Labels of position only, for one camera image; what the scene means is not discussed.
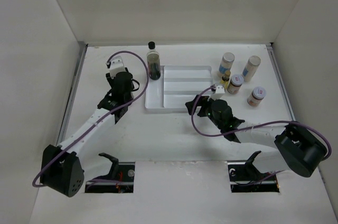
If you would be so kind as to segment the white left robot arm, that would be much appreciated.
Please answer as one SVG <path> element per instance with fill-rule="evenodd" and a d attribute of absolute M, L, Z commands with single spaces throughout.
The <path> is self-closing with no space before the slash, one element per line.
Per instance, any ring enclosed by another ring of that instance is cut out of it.
<path fill-rule="evenodd" d="M 43 151 L 40 183 L 72 197 L 88 179 L 89 170 L 82 164 L 85 152 L 96 143 L 100 134 L 119 122 L 131 105 L 137 81 L 127 71 L 109 74 L 111 89 L 97 105 L 91 117 L 71 137 L 58 146 L 49 145 Z"/>

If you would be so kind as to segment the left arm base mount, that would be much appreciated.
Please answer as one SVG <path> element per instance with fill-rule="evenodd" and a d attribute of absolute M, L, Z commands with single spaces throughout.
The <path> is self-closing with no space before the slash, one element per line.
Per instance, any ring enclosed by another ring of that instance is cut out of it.
<path fill-rule="evenodd" d="M 85 184 L 85 193 L 133 193 L 135 162 L 120 162 L 107 153 L 100 153 L 103 162 L 88 170 L 89 180 Z"/>

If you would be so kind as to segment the red label orange spice jar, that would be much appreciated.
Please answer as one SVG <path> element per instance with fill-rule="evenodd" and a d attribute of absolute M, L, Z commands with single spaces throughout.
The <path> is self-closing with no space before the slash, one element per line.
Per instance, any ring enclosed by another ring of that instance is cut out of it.
<path fill-rule="evenodd" d="M 266 97 L 266 93 L 267 92 L 264 87 L 255 87 L 247 98 L 247 103 L 250 106 L 257 107 Z"/>

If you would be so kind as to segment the silver lid white spice jar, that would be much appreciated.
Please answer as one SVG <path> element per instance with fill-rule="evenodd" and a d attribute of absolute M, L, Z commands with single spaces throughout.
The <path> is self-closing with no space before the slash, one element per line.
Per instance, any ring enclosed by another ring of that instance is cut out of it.
<path fill-rule="evenodd" d="M 245 82 L 249 82 L 253 78 L 260 63 L 261 58 L 259 56 L 253 55 L 248 59 L 247 64 L 245 65 L 242 72 L 242 76 Z"/>

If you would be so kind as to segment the small brown yellow label bottle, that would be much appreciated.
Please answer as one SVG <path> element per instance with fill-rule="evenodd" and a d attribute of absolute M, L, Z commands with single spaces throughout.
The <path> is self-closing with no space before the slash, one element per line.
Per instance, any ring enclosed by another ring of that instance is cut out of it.
<path fill-rule="evenodd" d="M 220 83 L 223 85 L 224 89 L 227 89 L 230 81 L 231 71 L 227 70 L 224 75 L 221 77 Z"/>

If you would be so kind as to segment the tall dark sauce bottle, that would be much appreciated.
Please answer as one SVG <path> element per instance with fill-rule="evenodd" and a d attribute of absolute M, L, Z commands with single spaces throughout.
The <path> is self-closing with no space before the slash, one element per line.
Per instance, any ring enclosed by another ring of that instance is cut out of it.
<path fill-rule="evenodd" d="M 159 53 L 156 51 L 155 42 L 148 42 L 149 52 L 147 53 L 147 64 L 149 77 L 152 80 L 158 80 L 161 77 L 161 66 Z"/>

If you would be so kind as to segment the silver lid blue label jar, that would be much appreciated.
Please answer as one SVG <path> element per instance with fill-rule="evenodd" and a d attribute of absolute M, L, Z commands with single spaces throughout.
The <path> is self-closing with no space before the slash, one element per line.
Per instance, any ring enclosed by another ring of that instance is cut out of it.
<path fill-rule="evenodd" d="M 235 60 L 235 56 L 231 52 L 226 52 L 223 54 L 219 69 L 218 69 L 218 76 L 222 78 L 226 71 L 231 70 L 233 62 Z"/>

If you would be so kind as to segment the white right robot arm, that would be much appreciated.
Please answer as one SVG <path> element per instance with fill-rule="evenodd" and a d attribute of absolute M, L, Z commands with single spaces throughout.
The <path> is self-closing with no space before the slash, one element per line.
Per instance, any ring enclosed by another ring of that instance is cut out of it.
<path fill-rule="evenodd" d="M 238 144 L 255 144 L 270 150 L 256 150 L 242 165 L 250 179 L 258 179 L 273 171 L 291 170 L 308 178 L 332 149 L 320 133 L 296 121 L 250 124 L 233 115 L 225 100 L 197 95 L 185 103 L 190 116 L 207 117 L 219 129 L 220 136 Z"/>

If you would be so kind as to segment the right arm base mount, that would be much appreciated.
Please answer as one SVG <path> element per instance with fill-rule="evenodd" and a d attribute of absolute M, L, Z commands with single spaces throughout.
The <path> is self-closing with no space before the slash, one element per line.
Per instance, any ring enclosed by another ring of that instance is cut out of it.
<path fill-rule="evenodd" d="M 228 162 L 230 190 L 232 193 L 279 193 L 278 172 L 260 173 L 253 162 L 261 151 L 254 152 L 245 161 Z"/>

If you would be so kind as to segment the red label brown spice jar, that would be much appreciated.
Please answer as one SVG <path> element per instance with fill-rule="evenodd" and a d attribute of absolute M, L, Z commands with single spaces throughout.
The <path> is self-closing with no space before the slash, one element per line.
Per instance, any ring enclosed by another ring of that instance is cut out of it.
<path fill-rule="evenodd" d="M 230 82 L 227 87 L 227 91 L 230 94 L 237 94 L 243 82 L 244 82 L 244 79 L 242 75 L 234 74 L 230 79 Z"/>

